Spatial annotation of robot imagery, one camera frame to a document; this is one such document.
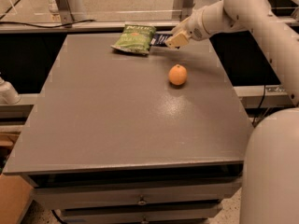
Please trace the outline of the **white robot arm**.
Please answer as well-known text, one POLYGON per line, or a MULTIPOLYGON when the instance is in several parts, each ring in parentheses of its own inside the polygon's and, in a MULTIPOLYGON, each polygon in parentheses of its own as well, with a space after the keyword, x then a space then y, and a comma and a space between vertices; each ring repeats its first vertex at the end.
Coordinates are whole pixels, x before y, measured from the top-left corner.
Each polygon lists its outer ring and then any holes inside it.
POLYGON ((290 97, 254 128, 246 149, 240 224, 299 224, 299 40, 268 0, 220 0, 196 9, 165 41, 179 48, 219 33, 247 30, 290 97))

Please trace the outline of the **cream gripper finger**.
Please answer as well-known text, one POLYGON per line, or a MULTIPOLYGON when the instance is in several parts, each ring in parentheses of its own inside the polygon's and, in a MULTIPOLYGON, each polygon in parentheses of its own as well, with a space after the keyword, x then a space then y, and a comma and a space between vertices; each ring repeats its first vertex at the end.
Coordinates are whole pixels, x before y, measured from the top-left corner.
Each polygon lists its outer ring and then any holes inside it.
POLYGON ((172 35, 165 41, 165 44, 170 49, 180 48, 182 46, 186 46, 188 43, 189 38, 185 32, 178 32, 177 34, 172 35))

